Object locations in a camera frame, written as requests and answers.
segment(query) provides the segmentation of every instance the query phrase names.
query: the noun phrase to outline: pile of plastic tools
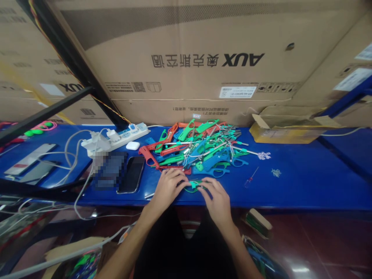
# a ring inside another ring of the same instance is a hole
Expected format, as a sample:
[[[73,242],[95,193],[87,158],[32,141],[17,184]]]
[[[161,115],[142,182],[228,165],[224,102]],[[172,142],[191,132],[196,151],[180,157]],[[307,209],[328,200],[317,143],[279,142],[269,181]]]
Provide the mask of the pile of plastic tools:
[[[186,175],[204,174],[215,178],[229,173],[228,166],[248,165],[241,156],[259,155],[244,148],[248,144],[237,141],[241,132],[236,126],[218,122],[219,119],[206,123],[193,119],[188,124],[176,123],[163,131],[159,142],[147,139],[146,142],[153,143],[141,147],[139,154],[146,158],[149,166],[160,171],[178,168]]]

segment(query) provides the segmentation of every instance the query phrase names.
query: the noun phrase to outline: yellow box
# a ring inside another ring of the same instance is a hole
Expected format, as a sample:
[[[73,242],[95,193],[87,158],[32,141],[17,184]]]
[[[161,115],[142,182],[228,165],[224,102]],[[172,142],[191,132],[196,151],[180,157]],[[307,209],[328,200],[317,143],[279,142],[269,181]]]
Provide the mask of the yellow box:
[[[327,130],[343,128],[328,116],[301,115],[303,107],[267,107],[249,129],[257,143],[307,144]]]

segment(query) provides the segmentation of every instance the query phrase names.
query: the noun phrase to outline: blue workbench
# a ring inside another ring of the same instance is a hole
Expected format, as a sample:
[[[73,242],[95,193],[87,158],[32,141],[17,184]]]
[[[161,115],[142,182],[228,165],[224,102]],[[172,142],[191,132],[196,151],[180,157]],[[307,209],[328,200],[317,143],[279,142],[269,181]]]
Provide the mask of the blue workbench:
[[[326,134],[346,134],[353,130],[345,128]],[[372,129],[361,129],[346,136],[323,136],[319,141],[360,176],[372,181]]]
[[[31,150],[42,143],[57,143],[60,146],[55,151],[62,151],[68,137],[79,129],[100,131],[98,126],[59,126],[44,135],[31,138],[19,147],[0,157],[0,174],[19,161]],[[138,139],[141,146],[147,145],[145,139],[159,139],[164,128],[151,128],[151,133]],[[275,145],[255,143],[248,128],[242,128],[239,140],[249,143],[247,149],[255,152],[270,152],[271,159],[259,160],[255,155],[241,157],[249,162],[242,167],[230,166],[231,172],[225,174],[219,181],[230,195],[233,207],[255,208],[296,208],[316,210],[372,210],[372,186],[353,172],[338,157],[331,153],[318,141],[308,145]],[[75,152],[76,143],[81,138],[89,138],[88,133],[81,133],[72,141],[69,151]],[[138,156],[137,151],[127,150],[128,158]],[[64,162],[64,155],[48,155],[44,160]],[[77,179],[86,169],[91,160],[86,156],[86,150],[79,153],[79,164],[69,177],[68,182]],[[245,182],[259,167],[253,181],[244,186]],[[281,172],[279,177],[272,170]],[[55,170],[43,183],[42,187],[50,188],[66,175],[67,170]],[[139,190],[133,194],[118,195],[116,189],[96,191],[94,183],[85,191],[79,205],[145,205],[144,197],[155,191],[160,172],[145,166]],[[203,176],[189,176],[189,179]],[[183,191],[176,199],[178,205],[204,205],[199,192],[194,194]]]

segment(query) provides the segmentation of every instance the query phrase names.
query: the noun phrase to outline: white power strip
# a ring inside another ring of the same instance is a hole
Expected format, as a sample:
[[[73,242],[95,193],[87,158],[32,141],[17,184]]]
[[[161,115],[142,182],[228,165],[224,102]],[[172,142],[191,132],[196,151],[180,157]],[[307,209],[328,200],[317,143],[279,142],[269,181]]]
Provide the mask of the white power strip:
[[[120,139],[118,141],[112,142],[111,140],[109,140],[111,145],[110,149],[102,150],[101,148],[99,148],[95,151],[87,150],[88,157],[93,158],[96,152],[111,152],[112,150],[126,145],[130,141],[134,141],[140,137],[143,137],[144,135],[147,135],[149,132],[150,130],[147,128],[145,123],[139,123],[137,125],[132,124],[129,129],[124,130],[119,134]]]

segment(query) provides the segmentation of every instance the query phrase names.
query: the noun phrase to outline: black smartphone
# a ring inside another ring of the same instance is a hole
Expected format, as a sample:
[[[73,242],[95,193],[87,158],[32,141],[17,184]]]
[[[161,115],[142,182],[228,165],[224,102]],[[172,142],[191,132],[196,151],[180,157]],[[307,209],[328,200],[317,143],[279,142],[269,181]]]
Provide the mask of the black smartphone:
[[[127,173],[124,175],[122,183],[119,185],[118,194],[130,194],[138,190],[143,167],[145,165],[145,157],[131,157],[127,164]]]

